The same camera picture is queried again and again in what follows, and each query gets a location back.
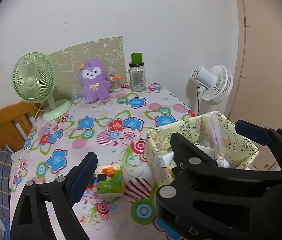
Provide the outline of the glass jar green lid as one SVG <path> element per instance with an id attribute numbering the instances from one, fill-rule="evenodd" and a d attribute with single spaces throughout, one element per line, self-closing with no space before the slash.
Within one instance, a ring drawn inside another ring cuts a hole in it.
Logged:
<path id="1" fill-rule="evenodd" d="M 142 92 L 146 89 L 146 75 L 142 53 L 132 53 L 129 63 L 129 82 L 133 92 Z"/>

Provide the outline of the yellow cartoon fabric storage box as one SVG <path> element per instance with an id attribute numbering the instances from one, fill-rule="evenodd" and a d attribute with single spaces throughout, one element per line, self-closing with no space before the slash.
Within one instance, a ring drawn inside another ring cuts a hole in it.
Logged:
<path id="1" fill-rule="evenodd" d="M 240 170 L 248 168 L 259 154 L 257 146 L 248 138 L 236 133 L 234 124 L 222 113 L 214 112 L 218 115 L 226 150 L 224 167 Z M 168 185 L 175 177 L 172 174 L 172 168 L 176 167 L 176 164 L 173 161 L 174 153 L 170 144 L 173 133 L 180 133 L 213 158 L 214 151 L 210 145 L 202 115 L 150 129 L 146 138 L 145 159 L 159 186 Z"/>

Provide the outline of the toothpick cup orange lid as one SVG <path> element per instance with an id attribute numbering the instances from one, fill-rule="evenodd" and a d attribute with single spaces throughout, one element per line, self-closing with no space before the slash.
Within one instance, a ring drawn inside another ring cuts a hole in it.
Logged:
<path id="1" fill-rule="evenodd" d="M 110 86 L 113 92 L 118 92 L 121 90 L 121 80 L 122 79 L 123 77 L 119 75 L 110 75 L 109 76 Z"/>

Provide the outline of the floral tablecloth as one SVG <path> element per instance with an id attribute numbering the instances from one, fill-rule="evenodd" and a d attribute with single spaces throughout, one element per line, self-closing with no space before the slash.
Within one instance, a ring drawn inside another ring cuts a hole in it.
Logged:
<path id="1" fill-rule="evenodd" d="M 103 199 L 89 185 L 73 209 L 90 239 L 180 239 L 156 216 L 157 184 L 144 156 L 149 129 L 195 116 L 194 111 L 156 82 L 144 92 L 127 86 L 107 100 L 71 100 L 60 118 L 38 118 L 11 168 L 10 213 L 29 181 L 48 183 L 66 175 L 94 152 L 99 165 L 121 166 L 126 194 Z"/>

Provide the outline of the green tissue pack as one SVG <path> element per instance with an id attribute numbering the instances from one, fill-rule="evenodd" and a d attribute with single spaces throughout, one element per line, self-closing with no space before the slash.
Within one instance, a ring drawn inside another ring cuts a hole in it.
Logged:
<path id="1" fill-rule="evenodd" d="M 122 197 L 124 190 L 123 172 L 118 163 L 98 166 L 96 172 L 96 193 L 100 197 Z"/>

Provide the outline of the orange wooden chair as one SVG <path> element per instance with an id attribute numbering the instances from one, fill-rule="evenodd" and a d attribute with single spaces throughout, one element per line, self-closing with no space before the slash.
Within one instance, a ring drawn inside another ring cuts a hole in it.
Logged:
<path id="1" fill-rule="evenodd" d="M 0 109 L 0 149 L 8 146 L 14 152 L 23 148 L 32 129 L 29 116 L 35 117 L 37 105 L 19 102 Z"/>

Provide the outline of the green desk fan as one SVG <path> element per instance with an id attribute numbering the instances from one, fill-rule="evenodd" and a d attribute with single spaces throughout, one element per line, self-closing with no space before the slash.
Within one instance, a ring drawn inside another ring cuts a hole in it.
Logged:
<path id="1" fill-rule="evenodd" d="M 12 86 L 21 100 L 27 103 L 48 103 L 43 118 L 51 121 L 61 117 L 71 108 L 67 99 L 56 101 L 53 91 L 56 72 L 52 59 L 43 53 L 31 52 L 23 55 L 12 71 Z"/>

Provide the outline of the white standing fan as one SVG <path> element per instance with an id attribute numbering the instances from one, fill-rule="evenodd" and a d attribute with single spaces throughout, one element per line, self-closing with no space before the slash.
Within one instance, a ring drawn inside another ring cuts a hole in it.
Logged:
<path id="1" fill-rule="evenodd" d="M 224 112 L 234 83 L 231 72 L 220 64 L 209 69 L 196 65 L 191 78 L 197 83 L 197 114 Z"/>

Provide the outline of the purple plush toy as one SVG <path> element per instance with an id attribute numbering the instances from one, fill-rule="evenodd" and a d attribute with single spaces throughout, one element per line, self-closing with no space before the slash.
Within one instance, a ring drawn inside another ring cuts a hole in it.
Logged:
<path id="1" fill-rule="evenodd" d="M 91 59 L 80 66 L 79 83 L 82 86 L 81 95 L 87 104 L 110 97 L 110 83 L 99 59 Z"/>

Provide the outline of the clear plastic tissue package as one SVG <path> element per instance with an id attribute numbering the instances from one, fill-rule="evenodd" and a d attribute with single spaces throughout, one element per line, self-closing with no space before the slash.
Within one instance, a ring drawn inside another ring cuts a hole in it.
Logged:
<path id="1" fill-rule="evenodd" d="M 218 167 L 224 167 L 226 150 L 223 143 L 219 119 L 216 112 L 210 112 L 202 115 L 206 132 L 211 147 L 213 148 L 213 159 L 216 160 Z"/>

